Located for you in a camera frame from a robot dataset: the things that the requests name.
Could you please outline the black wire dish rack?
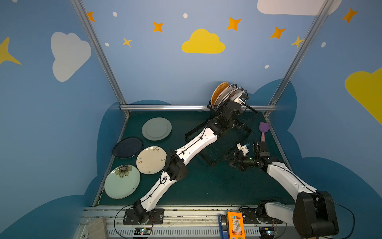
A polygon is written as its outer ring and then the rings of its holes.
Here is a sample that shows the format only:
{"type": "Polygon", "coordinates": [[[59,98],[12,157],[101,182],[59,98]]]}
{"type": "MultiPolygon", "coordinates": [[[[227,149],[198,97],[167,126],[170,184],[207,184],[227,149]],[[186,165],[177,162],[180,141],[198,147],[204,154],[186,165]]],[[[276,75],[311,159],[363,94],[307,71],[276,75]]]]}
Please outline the black wire dish rack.
{"type": "Polygon", "coordinates": [[[204,148],[198,156],[211,167],[216,166],[224,157],[237,149],[237,144],[246,140],[253,132],[251,124],[259,115],[259,111],[248,105],[243,105],[241,111],[234,114],[228,128],[221,131],[217,141],[204,148]]]}

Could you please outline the green-rimmed Hao Wei plate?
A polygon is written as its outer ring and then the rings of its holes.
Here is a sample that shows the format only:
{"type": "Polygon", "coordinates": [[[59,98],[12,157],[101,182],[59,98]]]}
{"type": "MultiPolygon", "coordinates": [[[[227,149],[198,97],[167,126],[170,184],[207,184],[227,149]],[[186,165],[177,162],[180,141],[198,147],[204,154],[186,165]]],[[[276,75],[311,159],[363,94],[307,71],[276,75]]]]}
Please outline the green-rimmed Hao Wei plate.
{"type": "Polygon", "coordinates": [[[214,109],[218,109],[219,105],[225,100],[226,96],[229,96],[233,90],[237,89],[237,84],[229,85],[218,97],[214,109]]]}

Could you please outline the woven bamboo plate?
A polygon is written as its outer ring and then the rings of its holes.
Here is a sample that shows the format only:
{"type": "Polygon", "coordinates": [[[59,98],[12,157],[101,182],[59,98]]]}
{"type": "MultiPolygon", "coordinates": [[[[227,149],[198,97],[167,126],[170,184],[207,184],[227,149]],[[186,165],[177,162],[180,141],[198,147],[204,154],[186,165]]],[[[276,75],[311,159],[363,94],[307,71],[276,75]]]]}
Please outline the woven bamboo plate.
{"type": "Polygon", "coordinates": [[[219,95],[229,86],[227,82],[223,82],[215,89],[211,97],[211,106],[214,107],[219,95]]]}

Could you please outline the white plate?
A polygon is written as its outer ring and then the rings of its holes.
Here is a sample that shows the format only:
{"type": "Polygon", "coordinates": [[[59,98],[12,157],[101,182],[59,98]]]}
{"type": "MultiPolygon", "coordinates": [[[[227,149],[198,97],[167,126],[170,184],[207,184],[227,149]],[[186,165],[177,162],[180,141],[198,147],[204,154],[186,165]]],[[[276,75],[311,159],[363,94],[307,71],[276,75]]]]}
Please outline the white plate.
{"type": "Polygon", "coordinates": [[[244,89],[241,89],[230,98],[230,101],[238,103],[240,105],[244,105],[246,104],[248,99],[249,97],[248,97],[247,91],[244,89]]]}

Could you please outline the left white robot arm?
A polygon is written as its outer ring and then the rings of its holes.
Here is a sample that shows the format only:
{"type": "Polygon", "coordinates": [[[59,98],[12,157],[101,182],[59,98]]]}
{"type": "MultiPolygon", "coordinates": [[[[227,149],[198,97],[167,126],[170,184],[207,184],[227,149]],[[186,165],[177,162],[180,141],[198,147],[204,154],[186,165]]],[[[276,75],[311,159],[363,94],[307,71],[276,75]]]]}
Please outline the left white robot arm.
{"type": "Polygon", "coordinates": [[[187,165],[190,161],[204,148],[216,142],[223,132],[234,126],[237,116],[243,113],[244,104],[228,100],[218,109],[211,109],[214,115],[208,118],[202,131],[186,145],[169,151],[159,179],[132,207],[135,220],[139,224],[147,222],[151,211],[167,190],[187,176],[187,165]]]}

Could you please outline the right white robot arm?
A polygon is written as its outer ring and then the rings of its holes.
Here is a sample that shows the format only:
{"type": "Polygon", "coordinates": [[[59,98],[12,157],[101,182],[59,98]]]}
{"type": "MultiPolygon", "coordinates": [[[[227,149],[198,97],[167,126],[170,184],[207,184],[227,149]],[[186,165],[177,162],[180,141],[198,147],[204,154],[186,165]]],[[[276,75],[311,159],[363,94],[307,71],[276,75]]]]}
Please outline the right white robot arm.
{"type": "Polygon", "coordinates": [[[250,156],[248,144],[237,144],[228,156],[231,167],[240,171],[258,167],[275,179],[293,198],[294,206],[277,201],[260,201],[255,210],[255,219],[262,224],[278,219],[295,227],[304,238],[334,236],[339,226],[332,196],[310,186],[283,163],[270,156],[266,142],[253,145],[254,156],[250,156]]]}

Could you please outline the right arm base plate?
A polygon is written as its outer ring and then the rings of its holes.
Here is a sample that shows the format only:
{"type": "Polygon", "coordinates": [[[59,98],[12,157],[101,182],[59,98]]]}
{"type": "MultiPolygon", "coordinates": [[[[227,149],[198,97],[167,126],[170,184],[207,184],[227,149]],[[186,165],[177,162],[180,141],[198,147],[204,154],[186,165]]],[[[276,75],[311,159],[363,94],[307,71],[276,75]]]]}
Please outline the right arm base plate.
{"type": "Polygon", "coordinates": [[[267,215],[265,206],[259,205],[256,208],[241,206],[239,212],[243,214],[244,224],[282,224],[283,221],[271,218],[267,215]]]}

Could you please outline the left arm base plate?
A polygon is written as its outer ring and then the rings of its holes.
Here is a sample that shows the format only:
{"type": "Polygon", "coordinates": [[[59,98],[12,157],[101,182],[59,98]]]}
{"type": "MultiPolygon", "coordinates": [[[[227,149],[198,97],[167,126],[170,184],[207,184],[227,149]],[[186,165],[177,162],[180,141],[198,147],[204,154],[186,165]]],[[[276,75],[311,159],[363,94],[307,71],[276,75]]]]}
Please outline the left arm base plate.
{"type": "Polygon", "coordinates": [[[162,225],[164,221],[164,209],[154,209],[148,216],[144,217],[143,221],[138,220],[138,216],[132,208],[125,211],[122,223],[124,225],[162,225]]]}

